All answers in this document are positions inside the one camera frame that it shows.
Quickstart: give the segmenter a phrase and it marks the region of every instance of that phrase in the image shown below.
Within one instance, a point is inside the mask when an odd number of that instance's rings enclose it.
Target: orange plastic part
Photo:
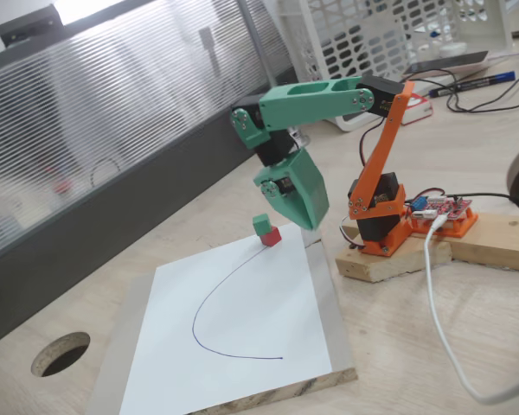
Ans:
[[[361,253],[370,253],[371,255],[381,255],[389,257],[392,255],[412,234],[412,226],[409,222],[402,218],[400,223],[392,228],[392,231],[382,240],[364,240],[365,247],[361,249]]]
[[[404,202],[406,201],[406,190],[404,185],[401,184],[398,187],[398,193],[393,201],[380,201],[375,207],[367,210],[358,203],[354,207],[350,207],[350,219],[369,219],[369,218],[380,218],[381,216],[389,216],[390,214],[401,214],[404,209]]]
[[[388,114],[387,121],[384,124],[381,138],[375,146],[373,153],[369,160],[365,163],[360,178],[357,181],[356,188],[349,198],[349,217],[356,219],[354,211],[363,211],[363,208],[368,209],[373,194],[379,180],[381,179],[382,170],[387,162],[388,154],[394,144],[396,133],[400,128],[401,119],[404,116],[404,112],[407,109],[407,102],[412,96],[413,82],[406,82],[402,93],[394,96],[392,105],[390,107],[390,113]]]
[[[463,238],[477,221],[478,214],[474,214],[470,207],[465,211],[465,217],[458,220],[449,220],[440,228],[435,235],[451,236],[453,238]],[[432,220],[412,218],[412,229],[416,233],[428,233],[431,228]]]
[[[377,202],[374,207],[369,207],[369,205],[373,200],[377,184],[379,180],[381,180],[382,170],[387,162],[388,154],[390,154],[390,150],[392,149],[396,133],[400,128],[401,119],[404,116],[404,112],[406,112],[407,102],[413,92],[413,85],[413,82],[406,82],[402,93],[394,96],[390,113],[382,130],[381,138],[375,146],[371,157],[366,162],[356,187],[354,188],[354,192],[350,195],[349,217],[351,219],[379,218],[391,214],[400,214],[403,216],[404,201],[406,199],[406,191],[403,185],[400,185],[398,194],[393,201],[380,201]],[[400,222],[384,239],[378,241],[364,240],[363,244],[365,247],[361,252],[389,257],[411,233],[411,224],[402,217]]]

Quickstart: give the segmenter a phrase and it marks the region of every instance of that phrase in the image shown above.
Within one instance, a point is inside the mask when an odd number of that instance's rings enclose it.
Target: white paper sheet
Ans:
[[[157,269],[121,415],[185,414],[331,372],[299,227],[264,247],[256,236]]]

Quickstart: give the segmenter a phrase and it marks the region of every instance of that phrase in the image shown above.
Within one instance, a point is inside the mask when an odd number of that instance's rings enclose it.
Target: desk surface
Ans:
[[[488,72],[512,68],[519,76],[519,58]],[[462,104],[492,99],[504,88],[461,93]],[[519,88],[501,105],[516,103]],[[432,117],[400,129],[386,171],[395,171],[410,195],[431,186],[449,193],[505,192],[507,169],[519,152],[519,110],[466,115],[447,111],[445,99],[433,104]],[[349,186],[361,170],[357,144],[365,128],[342,134],[322,122],[305,131],[312,137],[308,150],[329,193],[331,208],[322,233],[359,380],[247,413],[519,414],[519,398],[480,406],[459,385],[429,315],[424,272],[378,284],[337,274],[334,257],[345,247],[338,224],[348,209]],[[368,153],[376,139],[376,133],[368,136]],[[0,415],[84,413],[119,305],[133,278],[250,235],[256,214],[269,212],[275,225],[286,223],[252,184],[259,168],[257,157],[242,164],[4,337],[0,341]],[[479,197],[474,207],[519,214],[507,200],[497,198]],[[441,321],[474,386],[482,393],[493,393],[517,381],[519,272],[453,263],[437,267],[434,279]],[[56,375],[35,377],[30,369],[38,353],[53,340],[76,331],[87,332],[92,339],[81,359]]]

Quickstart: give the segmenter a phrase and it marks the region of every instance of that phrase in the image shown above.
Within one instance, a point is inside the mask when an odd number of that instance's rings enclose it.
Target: red circuit board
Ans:
[[[448,199],[442,202],[428,203],[423,210],[436,210],[439,214],[448,213],[448,220],[458,220],[473,201]]]

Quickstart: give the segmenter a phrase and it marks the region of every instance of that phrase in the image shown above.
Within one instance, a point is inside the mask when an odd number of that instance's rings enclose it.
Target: drawn curve line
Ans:
[[[208,301],[208,298],[215,292],[215,290],[217,290],[221,284],[223,284],[225,281],[228,280],[228,278],[233,275],[235,272],[237,272],[240,268],[242,268],[244,265],[246,265],[248,262],[250,262],[252,259],[256,258],[258,255],[260,255],[263,251],[265,251],[265,249],[267,249],[268,246],[264,246],[259,252],[256,252],[252,257],[250,257],[249,259],[247,259],[246,261],[244,261],[242,264],[240,264],[239,266],[237,266],[234,270],[231,271],[230,274],[228,274],[225,278],[223,278],[223,280],[218,283],[218,285],[215,286],[215,288],[208,294],[208,296],[206,298],[204,298],[204,301],[202,301],[202,304],[200,304],[200,307],[198,307],[198,310],[196,311],[196,314],[194,316],[194,321],[192,322],[192,335],[194,336],[194,339],[196,340],[196,342],[200,345],[200,347],[202,348],[205,348],[206,350],[208,350],[209,352],[212,352],[212,353],[216,353],[216,354],[220,354],[221,356],[226,356],[226,357],[234,357],[236,359],[256,359],[256,360],[260,360],[260,361],[276,361],[276,360],[282,360],[283,358],[282,357],[256,357],[256,356],[238,356],[238,355],[235,355],[235,354],[226,354],[226,353],[222,353],[222,352],[218,352],[217,350],[213,350],[212,348],[208,348],[207,346],[204,346],[199,340],[198,340],[198,337],[196,336],[196,332],[195,332],[195,326],[196,326],[196,318],[198,317],[198,313],[200,313],[200,310],[202,309],[202,306],[206,303],[206,301]]]

